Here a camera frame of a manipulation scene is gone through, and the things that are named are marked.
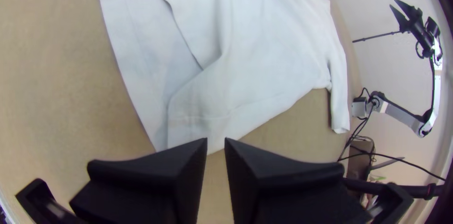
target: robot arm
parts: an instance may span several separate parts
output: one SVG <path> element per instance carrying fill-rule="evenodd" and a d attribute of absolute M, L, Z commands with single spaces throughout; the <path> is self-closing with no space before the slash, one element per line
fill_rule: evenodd
<path fill-rule="evenodd" d="M 406 124 L 414 131 L 414 133 L 422 138 L 431 132 L 439 114 L 441 73 L 443 66 L 443 54 L 439 43 L 440 31 L 432 18 L 428 18 L 427 23 L 423 25 L 421 19 L 422 12 L 420 9 L 415 9 L 400 0 L 395 1 L 409 17 L 409 20 L 407 20 L 403 14 L 393 6 L 390 6 L 400 24 L 400 31 L 411 32 L 423 47 L 422 55 L 419 55 L 419 58 L 429 59 L 433 76 L 431 108 L 422 116 L 415 115 L 389 100 L 384 93 L 374 91 L 370 94 L 368 99 L 354 99 L 352 103 L 352 116 L 368 116 L 373 111 L 384 113 Z"/>

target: wire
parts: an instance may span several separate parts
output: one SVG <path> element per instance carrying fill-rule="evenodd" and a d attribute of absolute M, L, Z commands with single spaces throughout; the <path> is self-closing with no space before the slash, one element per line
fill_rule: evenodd
<path fill-rule="evenodd" d="M 360 132 L 362 131 L 362 129 L 365 127 L 365 125 L 367 124 L 368 120 L 369 120 L 369 117 L 371 116 L 371 113 L 369 113 L 368 117 L 365 118 L 358 126 L 357 128 L 355 128 L 354 132 L 351 134 L 351 136 L 348 138 L 348 141 L 346 142 L 344 148 L 343 148 L 343 151 L 341 152 L 340 154 L 340 157 L 338 157 L 338 161 L 340 161 L 341 157 L 343 157 L 343 154 L 344 152 L 346 151 L 346 149 L 349 147 L 349 145 L 351 144 L 351 142 L 353 141 L 354 138 L 356 138 Z"/>
<path fill-rule="evenodd" d="M 342 160 L 345 160 L 345 159 L 348 159 L 348 158 L 352 158 L 352 157 L 363 156 L 363 155 L 376 155 L 376 156 L 381 156 L 381 157 L 385 157 L 385 158 L 394 159 L 394 160 L 396 160 L 396 161 L 400 161 L 400 162 L 403 162 L 403 163 L 408 164 L 408 165 L 410 165 L 410 166 L 416 167 L 416 168 L 418 168 L 418 169 L 424 171 L 425 173 L 427 173 L 427 174 L 429 174 L 429 175 L 431 175 L 431 176 L 433 176 L 433 177 L 435 177 L 435 178 L 437 178 L 437 179 L 442 180 L 442 181 L 445 182 L 445 179 L 444 179 L 444 178 L 442 178 L 442 177 L 440 177 L 440 176 L 438 176 L 438 175 L 436 175 L 436 174 L 433 174 L 432 172 L 430 172 L 430 171 L 428 171 L 428 170 L 426 170 L 426 169 L 424 169 L 424 168 L 422 168 L 422 167 L 420 167 L 420 166 L 418 166 L 418 165 L 416 165 L 416 164 L 412 164 L 411 162 L 407 162 L 407 161 L 405 161 L 405 160 L 403 160 L 403 159 L 399 159 L 399 158 L 395 158 L 395 157 L 391 157 L 391 156 L 387 156 L 387 155 L 379 154 L 379 153 L 369 153 L 369 152 L 366 152 L 366 151 L 364 151 L 364 150 L 360 150 L 360 151 L 361 151 L 362 153 L 355 154 L 355 155 L 351 155 L 351 156 L 349 156 L 349 157 L 345 157 L 345 158 L 339 159 L 339 161 L 342 161 Z"/>
<path fill-rule="evenodd" d="M 363 87 L 363 89 L 362 89 L 362 92 L 360 93 L 360 96 L 359 96 L 359 98 L 360 98 L 361 96 L 363 96 L 363 93 L 364 93 L 365 91 L 367 92 L 367 94 L 368 94 L 368 97 L 370 97 L 370 94 L 369 94 L 369 91 L 368 91 L 368 89 L 367 89 L 367 88 L 365 88 L 365 87 Z"/>
<path fill-rule="evenodd" d="M 417 56 L 419 58 L 425 58 L 425 57 L 423 57 L 423 55 L 420 55 L 420 53 L 419 53 L 419 44 L 420 44 L 420 42 L 417 41 L 417 43 L 415 44 L 415 52 L 417 53 Z"/>

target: white cloth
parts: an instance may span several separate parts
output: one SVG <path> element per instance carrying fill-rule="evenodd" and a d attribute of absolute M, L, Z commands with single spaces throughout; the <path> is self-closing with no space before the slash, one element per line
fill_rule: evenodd
<path fill-rule="evenodd" d="M 201 72 L 164 0 L 100 0 L 118 66 L 156 151 L 167 149 L 167 106 Z"/>
<path fill-rule="evenodd" d="M 173 14 L 164 0 L 101 0 L 156 150 L 201 137 L 209 153 L 220 150 L 225 137 L 241 138 L 313 88 L 332 92 L 334 131 L 349 129 L 345 54 L 328 0 L 166 1 Z"/>
<path fill-rule="evenodd" d="M 334 131 L 349 130 L 346 58 L 328 0 L 166 1 L 204 69 L 170 101 L 169 147 L 207 137 L 208 152 L 220 150 L 313 88 L 332 93 Z"/>

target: white wall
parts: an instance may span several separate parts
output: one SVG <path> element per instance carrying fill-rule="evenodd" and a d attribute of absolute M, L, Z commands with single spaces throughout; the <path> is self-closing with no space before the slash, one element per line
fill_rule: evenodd
<path fill-rule="evenodd" d="M 424 20 L 431 16 L 442 31 L 445 59 L 451 56 L 453 47 L 445 16 L 437 0 L 403 0 L 420 7 Z M 348 30 L 353 39 L 373 36 L 398 30 L 398 23 L 389 8 L 397 5 L 393 0 L 337 0 Z M 431 70 L 428 60 L 421 60 L 415 53 L 416 40 L 412 35 L 399 34 L 354 44 L 360 67 L 361 82 L 370 91 L 381 91 L 386 96 L 409 111 L 422 115 L 431 103 Z M 362 135 L 372 137 L 376 142 L 376 152 L 406 160 L 420 165 L 432 172 L 441 172 L 445 166 L 451 140 L 446 140 L 447 92 L 451 86 L 443 77 L 440 117 L 432 132 L 421 139 L 404 124 L 389 116 L 373 113 Z M 378 162 L 387 159 L 376 157 Z M 431 178 L 416 168 L 396 163 L 374 172 L 387 177 L 385 182 L 406 185 L 422 185 L 432 182 Z M 418 217 L 423 209 L 408 211 L 408 215 Z M 425 213 L 417 220 L 423 223 Z"/>

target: tan table surface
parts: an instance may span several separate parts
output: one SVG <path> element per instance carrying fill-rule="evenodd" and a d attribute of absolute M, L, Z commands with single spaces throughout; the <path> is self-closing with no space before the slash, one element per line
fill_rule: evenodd
<path fill-rule="evenodd" d="M 349 34 L 333 4 L 356 78 Z M 350 79 L 350 91 L 360 83 Z M 88 181 L 92 159 L 154 152 L 126 92 L 99 0 L 0 0 L 0 191 L 18 223 L 30 223 L 14 195 L 34 178 L 58 202 Z M 287 157 L 335 161 L 346 134 L 329 128 L 326 90 L 313 90 L 242 141 Z M 232 223 L 223 151 L 208 156 L 199 223 Z"/>

